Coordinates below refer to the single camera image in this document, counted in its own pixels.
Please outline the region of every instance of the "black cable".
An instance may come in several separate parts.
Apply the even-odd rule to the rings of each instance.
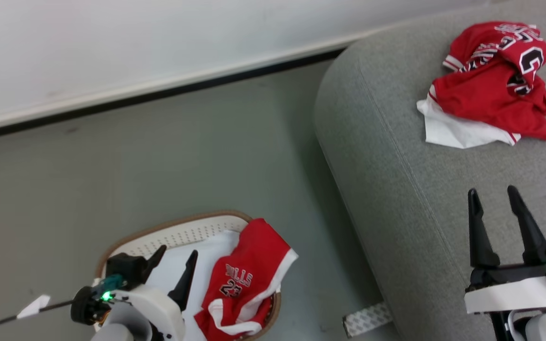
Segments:
[[[71,304],[73,304],[76,300],[82,299],[82,298],[83,298],[83,297],[74,298],[73,300],[69,300],[69,301],[65,301],[65,302],[60,302],[59,304],[53,304],[53,305],[44,306],[44,308],[39,309],[39,312],[40,312],[40,313],[43,313],[44,311],[50,311],[50,310],[52,310],[52,309],[62,308],[63,306],[71,305]],[[17,320],[16,315],[6,317],[5,319],[0,320],[0,326],[1,326],[2,324],[4,324],[4,323],[12,322],[12,321],[14,321],[14,320]]]

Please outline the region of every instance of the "gray ottoman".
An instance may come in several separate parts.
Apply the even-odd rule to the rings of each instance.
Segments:
[[[514,0],[413,22],[355,43],[323,80],[317,136],[346,207],[406,340],[494,340],[485,315],[467,315],[466,194],[479,191],[503,264],[522,262],[506,188],[517,186],[546,235],[546,142],[472,149],[427,144],[416,101],[444,74],[449,44],[475,22],[536,24],[546,0]],[[546,81],[546,66],[539,75]]]

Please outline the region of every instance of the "sofa seam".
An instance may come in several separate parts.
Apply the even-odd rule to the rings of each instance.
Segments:
[[[366,82],[366,78],[364,76],[364,72],[362,69],[361,56],[359,56],[357,59],[357,65],[358,65],[357,68],[359,71],[359,76],[361,78],[361,81],[364,84],[365,88],[368,89],[368,91],[366,91],[366,93],[368,94],[368,98],[370,99],[371,103],[375,106],[377,112],[379,112],[379,121],[381,125],[383,126],[383,129],[385,130],[387,136],[390,138],[391,142],[393,143],[394,151],[396,153],[397,158],[400,161],[401,168],[403,168],[403,172],[405,173],[405,175],[407,175],[408,181],[410,182],[412,188],[414,189],[414,192],[416,192],[416,195],[419,199],[420,204],[425,208],[425,211],[427,212],[427,217],[431,220],[431,222],[433,222],[434,229],[438,237],[440,238],[440,240],[442,240],[442,244],[444,245],[444,255],[446,256],[446,259],[449,261],[449,263],[451,263],[454,266],[455,271],[459,275],[458,277],[461,278],[461,280],[463,281],[463,285],[468,285],[468,280],[466,280],[466,278],[464,278],[464,276],[462,275],[461,268],[455,262],[455,260],[451,257],[449,242],[446,239],[446,236],[444,235],[444,233],[442,232],[440,224],[437,218],[435,217],[435,214],[433,212],[433,209],[431,208],[431,205],[429,204],[429,202],[427,201],[427,198],[424,196],[422,192],[422,189],[420,187],[418,179],[416,179],[416,176],[414,175],[414,171],[412,170],[412,167],[410,166],[409,162],[407,162],[407,158],[405,157],[405,154],[399,147],[399,144],[397,143],[396,138],[393,134],[393,130],[391,126],[389,125],[383,110],[381,110],[381,107],[372,96],[372,93],[370,91],[370,86]]]

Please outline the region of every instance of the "gray floor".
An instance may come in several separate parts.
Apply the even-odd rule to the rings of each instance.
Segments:
[[[0,318],[91,284],[111,242],[160,222],[237,209],[300,255],[264,341],[339,341],[342,317],[381,301],[312,129],[329,63],[0,138]],[[89,340],[66,310],[0,340]],[[398,340],[392,324],[354,338]]]

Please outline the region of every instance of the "white wall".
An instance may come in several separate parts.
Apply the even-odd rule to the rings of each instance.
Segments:
[[[485,0],[0,0],[0,126],[342,47]]]

